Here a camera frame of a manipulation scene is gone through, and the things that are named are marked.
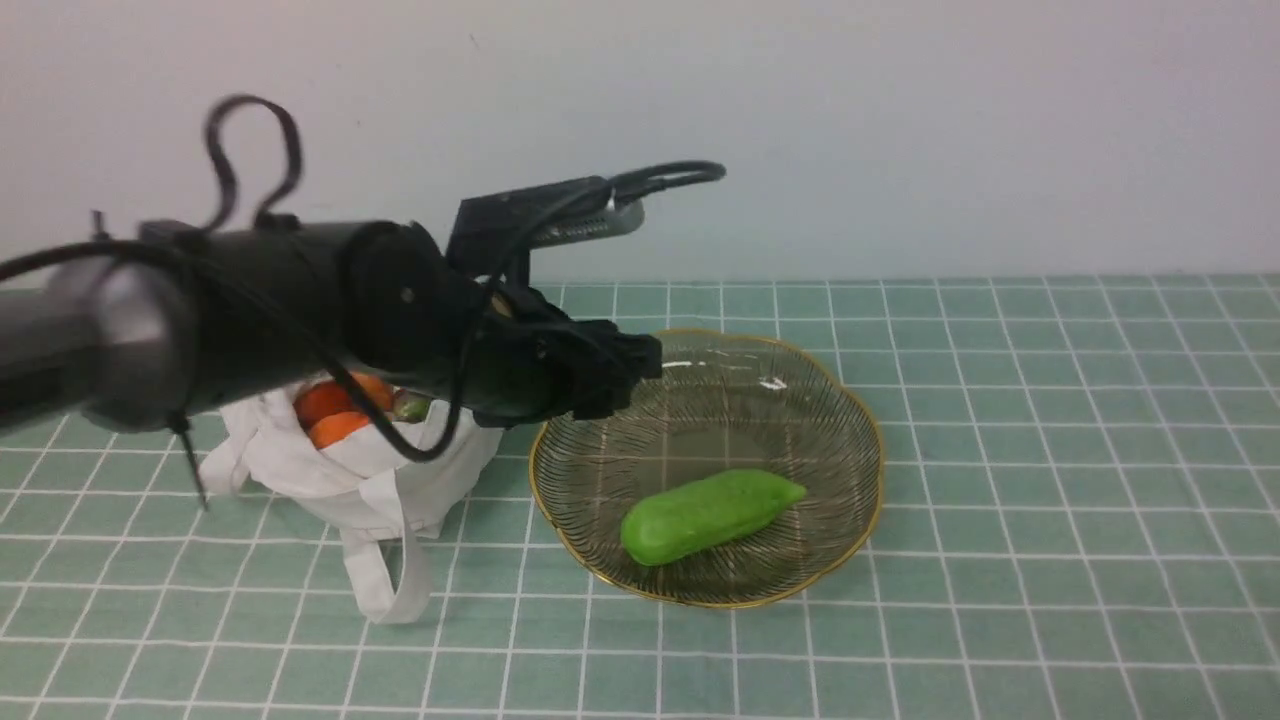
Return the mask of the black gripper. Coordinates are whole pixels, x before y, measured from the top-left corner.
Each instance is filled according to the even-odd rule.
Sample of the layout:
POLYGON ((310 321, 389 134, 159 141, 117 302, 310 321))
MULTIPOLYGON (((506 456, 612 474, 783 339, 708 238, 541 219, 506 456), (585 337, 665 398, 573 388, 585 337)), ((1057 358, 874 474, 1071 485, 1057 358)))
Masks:
POLYGON ((575 320, 536 290, 500 284, 467 356, 462 405, 480 427, 607 419, 660 378, 662 360, 653 334, 575 320))

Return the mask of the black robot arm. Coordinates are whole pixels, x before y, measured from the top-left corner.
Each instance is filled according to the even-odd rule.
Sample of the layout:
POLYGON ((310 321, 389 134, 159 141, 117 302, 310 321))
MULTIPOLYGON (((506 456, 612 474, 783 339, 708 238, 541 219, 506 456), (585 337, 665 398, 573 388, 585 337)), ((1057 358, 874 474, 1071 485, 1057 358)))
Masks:
POLYGON ((3 429, 81 413, 164 429, 334 366, 436 398, 481 427, 602 419, 662 373, 660 341, 575 320, 539 292, 492 297, 417 224, 325 223, 200 236, 152 223, 3 264, 51 268, 3 296, 3 429))

